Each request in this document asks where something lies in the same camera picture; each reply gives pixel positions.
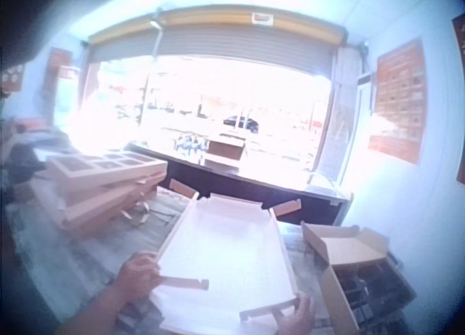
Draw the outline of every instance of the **stacked boxes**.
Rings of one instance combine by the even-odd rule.
[[[133,207],[166,176],[167,162],[137,153],[50,157],[31,187],[47,214],[82,236]]]

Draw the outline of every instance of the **ceiling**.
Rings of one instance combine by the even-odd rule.
[[[74,36],[90,35],[117,23],[163,10],[207,4],[246,4],[298,12],[337,25],[348,33],[348,43],[359,44],[376,36],[423,0],[113,0],[70,27]]]

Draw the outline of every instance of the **cardboard box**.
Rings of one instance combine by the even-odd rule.
[[[235,137],[210,137],[207,153],[239,161],[246,143]]]
[[[387,257],[387,237],[358,226],[301,225],[305,240],[328,263],[320,287],[336,334],[367,331],[415,298]]]
[[[151,174],[166,172],[168,163],[132,152],[103,156],[70,155],[49,157],[50,177],[62,193],[96,188]]]
[[[62,193],[48,177],[47,171],[40,171],[29,182],[34,195],[45,212],[69,233],[84,237],[103,226],[109,219],[119,215],[121,210],[132,208],[141,199],[141,193],[151,192],[166,177],[166,172],[141,179],[99,187],[99,190],[85,191],[81,201],[67,203]]]

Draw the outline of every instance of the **sign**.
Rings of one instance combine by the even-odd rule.
[[[19,92],[23,84],[24,65],[16,65],[1,73],[1,89],[4,92]]]
[[[421,39],[380,56],[376,80],[373,130],[368,148],[417,164],[427,113]]]
[[[465,75],[465,14],[462,14],[452,20],[452,24],[456,31],[458,48],[460,49],[460,56],[462,58],[462,68],[464,69]],[[462,149],[460,167],[458,168],[457,181],[465,184],[465,140],[464,148]]]
[[[252,13],[252,24],[255,25],[265,25],[265,26],[273,26],[275,21],[275,17],[273,14],[265,14],[265,13]]]

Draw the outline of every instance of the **wall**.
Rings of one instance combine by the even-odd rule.
[[[428,116],[418,165],[355,145],[344,184],[355,194],[344,225],[390,237],[392,252],[418,297],[405,308],[417,334],[442,326],[464,295],[465,186],[456,181],[465,136],[464,75],[451,20],[462,0],[425,0],[369,41],[370,63],[421,37]]]
[[[41,88],[49,59],[50,48],[66,49],[73,53],[73,65],[79,67],[83,48],[81,41],[67,33],[56,35],[39,54],[25,64],[20,92],[12,92],[5,102],[2,118],[44,117]]]

